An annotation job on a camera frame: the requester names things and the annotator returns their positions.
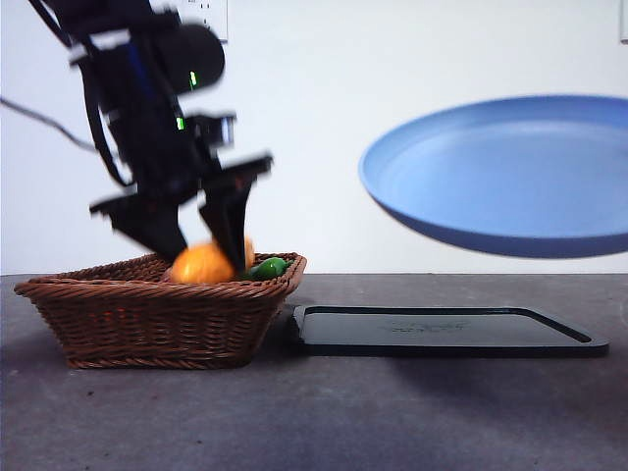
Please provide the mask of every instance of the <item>wicker basket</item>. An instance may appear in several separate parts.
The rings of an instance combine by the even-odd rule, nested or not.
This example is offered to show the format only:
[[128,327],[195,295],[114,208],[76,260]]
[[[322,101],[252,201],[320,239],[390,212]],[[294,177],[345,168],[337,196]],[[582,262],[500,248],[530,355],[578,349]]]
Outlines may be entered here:
[[167,262],[146,255],[16,285],[54,331],[72,368],[232,368],[249,363],[306,259],[266,282],[162,283]]

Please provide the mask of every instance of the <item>black robotic arm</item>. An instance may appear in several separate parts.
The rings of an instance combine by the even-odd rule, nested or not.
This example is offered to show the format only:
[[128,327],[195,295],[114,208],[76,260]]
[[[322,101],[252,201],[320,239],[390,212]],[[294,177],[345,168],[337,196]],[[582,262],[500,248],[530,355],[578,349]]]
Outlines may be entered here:
[[[48,8],[29,2],[73,49],[94,144],[111,177],[127,188],[91,212],[108,215],[114,229],[173,261],[186,247],[179,206],[202,190],[207,203],[200,215],[241,271],[246,201],[272,158],[222,168],[217,150],[233,142],[234,116],[186,117],[177,99],[219,80],[225,67],[219,39],[205,26],[182,24],[176,12],[155,13],[148,0],[45,0]],[[120,29],[129,40],[117,46],[99,48],[92,40]],[[101,113],[132,182],[118,172]]]

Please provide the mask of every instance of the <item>black cable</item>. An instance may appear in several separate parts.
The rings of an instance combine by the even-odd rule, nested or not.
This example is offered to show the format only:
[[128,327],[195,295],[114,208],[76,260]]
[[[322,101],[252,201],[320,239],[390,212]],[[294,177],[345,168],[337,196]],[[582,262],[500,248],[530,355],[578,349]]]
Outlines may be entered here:
[[29,118],[33,118],[34,120],[37,120],[43,123],[44,125],[51,126],[52,128],[62,133],[65,137],[67,137],[71,142],[76,144],[81,149],[89,150],[91,152],[98,152],[98,150],[96,149],[96,147],[93,146],[93,144],[85,140],[79,139],[78,137],[75,137],[74,135],[72,135],[71,132],[66,130],[60,123],[53,120],[52,118],[48,118],[47,116],[37,113],[36,111],[29,110],[29,108],[25,108],[24,106],[19,105],[11,100],[8,100],[4,96],[1,96],[1,95],[0,95],[0,104],[6,106],[7,108],[11,108],[13,111],[22,113],[23,115],[28,116]]
[[35,9],[39,17],[46,23],[55,36],[66,46],[72,47],[72,41],[70,37],[61,30],[57,22],[52,18],[46,7],[43,6],[40,0],[28,0],[32,8]]
[[122,186],[131,186],[134,181],[125,182],[118,171],[118,167],[114,164],[114,158],[109,150],[105,132],[102,129],[102,121],[100,119],[100,110],[98,108],[98,95],[94,86],[94,79],[92,71],[88,66],[78,61],[78,66],[82,75],[83,95],[85,98],[85,111],[87,113],[87,120],[89,121],[89,128],[91,129],[91,137],[94,139],[96,149],[100,153],[102,162],[107,168],[107,172],[112,179],[121,184]]

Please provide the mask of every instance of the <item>white wall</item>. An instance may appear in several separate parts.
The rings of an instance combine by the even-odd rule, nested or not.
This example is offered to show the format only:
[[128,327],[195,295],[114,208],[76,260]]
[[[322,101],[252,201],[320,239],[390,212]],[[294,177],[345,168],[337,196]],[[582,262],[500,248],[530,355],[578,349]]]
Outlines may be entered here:
[[[26,1],[2,9],[2,93],[88,137],[65,50]],[[627,254],[520,260],[432,241],[385,215],[356,170],[384,131],[445,107],[538,93],[628,96],[618,15],[618,0],[232,0],[223,82],[182,105],[237,111],[227,162],[273,151],[247,230],[259,251],[305,254],[310,273],[625,272]],[[95,154],[5,110],[2,139],[4,274],[144,252],[90,218],[88,204],[117,191]],[[193,205],[182,226],[189,241],[207,237]]]

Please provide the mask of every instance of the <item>green pepper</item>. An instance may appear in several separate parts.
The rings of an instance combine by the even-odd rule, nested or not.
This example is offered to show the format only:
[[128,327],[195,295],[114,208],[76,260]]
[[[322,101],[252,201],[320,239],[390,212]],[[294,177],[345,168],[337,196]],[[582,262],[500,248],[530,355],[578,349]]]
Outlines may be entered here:
[[271,257],[251,268],[249,274],[257,281],[272,280],[283,275],[287,267],[288,262],[283,258]]

